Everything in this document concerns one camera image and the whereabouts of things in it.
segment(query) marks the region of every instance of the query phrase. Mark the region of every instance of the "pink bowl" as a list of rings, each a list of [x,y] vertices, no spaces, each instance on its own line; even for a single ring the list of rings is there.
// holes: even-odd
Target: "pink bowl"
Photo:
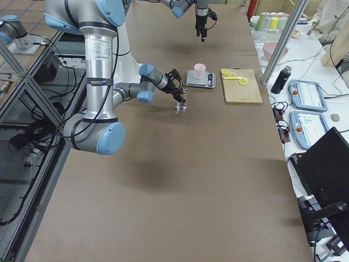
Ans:
[[[278,42],[267,42],[263,45],[263,53],[264,57],[269,61],[272,57],[272,54],[275,50],[276,45]],[[283,59],[286,54],[288,53],[288,49],[285,47],[281,53],[281,56],[279,59]]]

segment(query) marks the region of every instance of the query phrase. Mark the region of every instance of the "brown table surface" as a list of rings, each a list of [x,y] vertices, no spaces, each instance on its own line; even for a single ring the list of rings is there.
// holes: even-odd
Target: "brown table surface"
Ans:
[[[311,261],[269,99],[224,102],[219,70],[261,70],[244,9],[211,5],[218,23],[204,43],[194,8],[182,19],[136,2],[131,49],[182,75],[197,62],[214,90],[191,88],[178,114],[170,95],[116,109],[127,136],[113,156],[71,150],[26,261]]]

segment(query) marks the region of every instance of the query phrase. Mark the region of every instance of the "black water bottle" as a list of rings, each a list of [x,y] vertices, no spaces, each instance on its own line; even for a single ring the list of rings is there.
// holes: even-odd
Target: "black water bottle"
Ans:
[[[285,66],[285,68],[281,70],[278,78],[276,79],[272,87],[272,93],[279,94],[281,92],[281,90],[284,88],[284,85],[287,79],[291,75],[291,70],[292,70],[292,67],[290,67],[289,65]]]

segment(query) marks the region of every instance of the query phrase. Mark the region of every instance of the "pink cup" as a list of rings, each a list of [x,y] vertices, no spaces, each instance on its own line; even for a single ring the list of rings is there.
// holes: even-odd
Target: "pink cup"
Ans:
[[[204,64],[194,65],[194,77],[196,79],[202,79],[205,74],[206,66]]]

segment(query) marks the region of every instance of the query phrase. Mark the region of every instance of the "white lab coat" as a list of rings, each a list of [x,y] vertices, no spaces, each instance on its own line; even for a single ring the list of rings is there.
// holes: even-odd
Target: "white lab coat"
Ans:
[[[348,7],[349,0],[322,0],[318,5],[314,18],[309,22],[318,23],[314,31],[323,45],[331,43],[343,26],[349,26]]]

